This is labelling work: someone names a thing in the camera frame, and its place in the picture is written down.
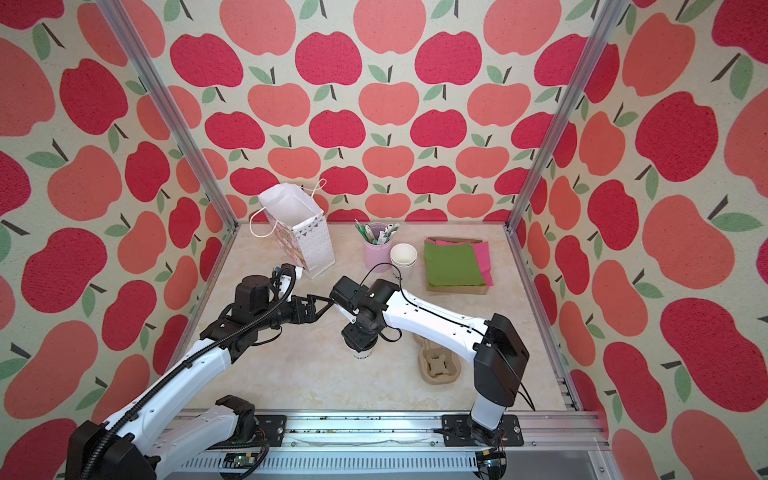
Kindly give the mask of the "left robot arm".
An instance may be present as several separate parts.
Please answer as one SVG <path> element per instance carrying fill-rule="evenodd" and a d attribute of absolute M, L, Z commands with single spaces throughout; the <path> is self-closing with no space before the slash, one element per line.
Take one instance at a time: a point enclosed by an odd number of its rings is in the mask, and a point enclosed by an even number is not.
<path fill-rule="evenodd" d="M 162 479 L 205 450 L 239 450 L 245 479 L 270 451 L 252 403 L 228 395 L 202 419 L 173 431 L 176 415 L 249 348 L 262 345 L 260 332 L 283 325 L 311 324 L 333 304 L 328 297 L 297 296 L 299 272 L 284 264 L 271 276 L 244 277 L 235 299 L 201 333 L 188 352 L 146 391 L 106 420 L 86 421 L 68 443 L 67 479 Z"/>

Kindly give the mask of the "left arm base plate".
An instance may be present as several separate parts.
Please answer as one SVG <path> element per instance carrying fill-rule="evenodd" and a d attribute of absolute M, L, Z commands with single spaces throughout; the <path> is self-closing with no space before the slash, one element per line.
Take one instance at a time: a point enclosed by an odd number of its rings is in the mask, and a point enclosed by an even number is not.
<path fill-rule="evenodd" d="M 285 415 L 253 415 L 245 420 L 239 419 L 233 435 L 208 447 L 208 450 L 236 450 L 265 445 L 281 447 L 286 421 Z"/>

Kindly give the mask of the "white paper coffee cup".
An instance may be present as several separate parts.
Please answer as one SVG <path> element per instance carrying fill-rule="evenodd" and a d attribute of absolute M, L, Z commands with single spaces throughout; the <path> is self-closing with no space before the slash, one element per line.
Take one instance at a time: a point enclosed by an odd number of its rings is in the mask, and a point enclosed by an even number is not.
<path fill-rule="evenodd" d="M 362 359 L 368 358 L 371 355 L 372 351 L 373 351 L 372 348 L 367 349 L 367 350 L 355 350 L 355 349 L 353 349 L 352 350 L 352 355 L 353 355 L 353 357 L 355 359 L 362 360 Z"/>

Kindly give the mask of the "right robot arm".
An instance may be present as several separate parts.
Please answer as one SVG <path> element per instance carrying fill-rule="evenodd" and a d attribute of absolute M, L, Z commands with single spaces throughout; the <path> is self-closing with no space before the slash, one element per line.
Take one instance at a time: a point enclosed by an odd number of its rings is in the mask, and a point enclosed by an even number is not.
<path fill-rule="evenodd" d="M 515 403 L 530 359 L 506 316 L 483 319 L 456 313 L 385 279 L 368 287 L 343 276 L 330 298 L 349 320 L 342 330 L 345 343 L 358 353 L 370 351 L 389 327 L 436 343 L 471 364 L 477 392 L 468 420 L 471 438 L 478 445 L 501 443 L 502 417 Z"/>

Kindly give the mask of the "white patterned gift bag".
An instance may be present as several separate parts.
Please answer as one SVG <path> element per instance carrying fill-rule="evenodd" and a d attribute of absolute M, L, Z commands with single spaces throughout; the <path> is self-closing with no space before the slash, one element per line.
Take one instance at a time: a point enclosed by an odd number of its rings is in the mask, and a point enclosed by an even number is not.
<path fill-rule="evenodd" d="M 283 251 L 310 279 L 314 279 L 335 263 L 335 255 L 324 211 L 315 194 L 325 186 L 320 179 L 310 193 L 296 184 L 280 183 L 258 195 L 261 208 L 249 217 L 248 228 L 256 238 L 277 239 Z M 253 219 L 264 213 L 271 225 L 267 234 L 257 234 Z"/>

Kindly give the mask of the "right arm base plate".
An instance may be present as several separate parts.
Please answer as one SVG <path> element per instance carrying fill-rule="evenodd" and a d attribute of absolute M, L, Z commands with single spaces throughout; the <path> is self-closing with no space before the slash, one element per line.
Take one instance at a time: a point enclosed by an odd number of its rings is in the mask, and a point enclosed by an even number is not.
<path fill-rule="evenodd" d="M 443 415 L 441 427 L 434 430 L 443 437 L 447 447 L 521 447 L 524 445 L 522 428 L 515 415 L 503 415 L 495 429 L 475 422 L 469 414 Z"/>

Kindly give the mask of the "black coffee cup lid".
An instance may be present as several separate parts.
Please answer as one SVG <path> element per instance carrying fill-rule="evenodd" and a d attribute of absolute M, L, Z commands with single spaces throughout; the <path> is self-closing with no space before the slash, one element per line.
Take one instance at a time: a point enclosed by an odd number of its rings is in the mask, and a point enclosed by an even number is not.
<path fill-rule="evenodd" d="M 379 334 L 366 332 L 356 324 L 348 323 L 341 331 L 345 344 L 356 353 L 368 352 L 376 345 Z"/>

